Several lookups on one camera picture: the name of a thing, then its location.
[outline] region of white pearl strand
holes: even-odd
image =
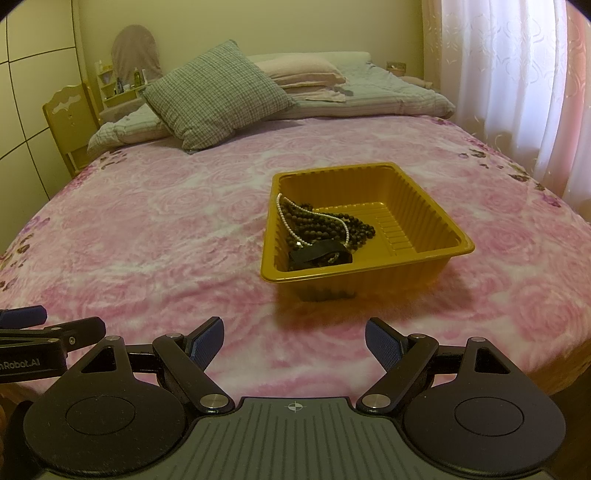
[[[306,242],[305,240],[303,240],[299,236],[297,236],[294,233],[294,231],[290,228],[290,226],[287,224],[287,220],[285,219],[285,217],[283,216],[283,212],[281,211],[281,204],[280,204],[281,197],[283,197],[283,195],[281,193],[277,195],[276,203],[277,203],[277,212],[279,212],[279,216],[281,217],[281,220],[283,221],[283,225],[285,225],[285,228],[287,228],[287,231],[291,234],[291,236],[293,238],[298,240],[298,242],[300,242],[302,245],[305,245],[307,247],[311,247],[312,244],[309,244],[308,242]],[[349,246],[349,229],[347,228],[347,224],[344,221],[342,221],[340,218],[333,217],[332,215],[326,215],[325,213],[311,212],[311,211],[306,210],[305,208],[302,208],[299,205],[295,204],[289,198],[287,198],[287,197],[283,197],[283,198],[285,199],[285,201],[287,203],[289,203],[291,206],[294,206],[298,210],[302,210],[303,212],[306,212],[306,213],[311,213],[312,215],[327,217],[327,218],[330,218],[331,220],[338,220],[345,227],[345,233],[347,234],[347,238],[345,240],[345,248],[347,248]]]

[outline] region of yellow plastic container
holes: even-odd
[[[279,193],[315,212],[353,215],[376,235],[353,253],[353,263],[290,272]],[[432,283],[451,257],[473,250],[472,240],[397,165],[317,168],[273,177],[261,276],[308,301],[400,292]]]

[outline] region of bottle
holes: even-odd
[[[140,87],[141,85],[142,85],[142,76],[136,67],[135,71],[134,71],[134,87]]]

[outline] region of pink blanket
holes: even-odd
[[[0,307],[40,303],[48,323],[97,315],[127,343],[188,333],[220,316],[226,341],[207,373],[236,400],[355,400],[384,373],[363,339],[371,316],[442,344],[487,337],[531,374],[591,338],[591,228],[449,122],[277,121],[197,154],[178,146],[137,145],[85,169],[0,258]],[[372,161],[400,165],[476,251],[452,259],[433,288],[406,304],[380,296],[279,302],[259,276],[271,177]],[[574,381],[585,361],[555,372],[558,386],[546,390]]]

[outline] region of sheer curtain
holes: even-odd
[[[566,0],[423,0],[425,79],[452,121],[591,221],[591,25]]]

